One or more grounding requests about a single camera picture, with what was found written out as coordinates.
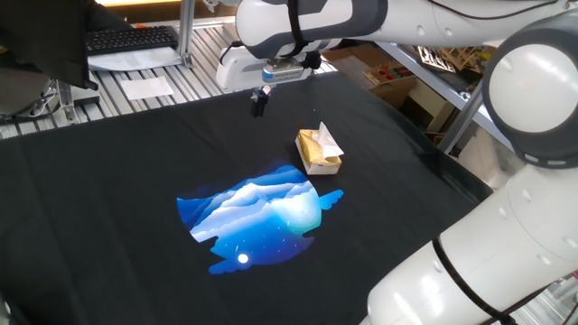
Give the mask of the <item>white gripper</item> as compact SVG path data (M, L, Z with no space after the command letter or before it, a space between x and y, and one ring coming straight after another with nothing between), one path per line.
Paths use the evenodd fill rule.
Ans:
M251 115L259 117L264 114L271 87L308 79L321 64L322 56L317 51L293 58L258 59L243 46L227 48L219 58L216 81L224 90L261 88L251 96Z

